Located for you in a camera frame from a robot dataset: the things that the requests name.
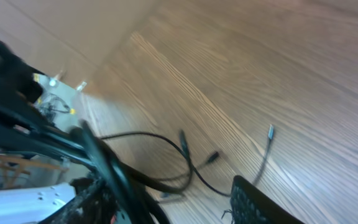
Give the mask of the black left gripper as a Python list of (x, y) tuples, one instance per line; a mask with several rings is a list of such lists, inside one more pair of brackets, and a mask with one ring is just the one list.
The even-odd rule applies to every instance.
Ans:
[(0, 149), (6, 154), (87, 162), (83, 147), (34, 108), (42, 92), (33, 68), (0, 41)]

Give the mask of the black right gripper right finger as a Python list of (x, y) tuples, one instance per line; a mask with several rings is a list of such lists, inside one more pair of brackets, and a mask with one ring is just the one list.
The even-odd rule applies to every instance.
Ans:
[(239, 175), (233, 179), (230, 204), (235, 224), (303, 223)]

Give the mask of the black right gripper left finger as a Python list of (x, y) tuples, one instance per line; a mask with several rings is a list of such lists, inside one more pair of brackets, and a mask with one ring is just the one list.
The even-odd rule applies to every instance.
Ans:
[(71, 182), (77, 195), (40, 224), (111, 223), (117, 202), (102, 179), (80, 178)]

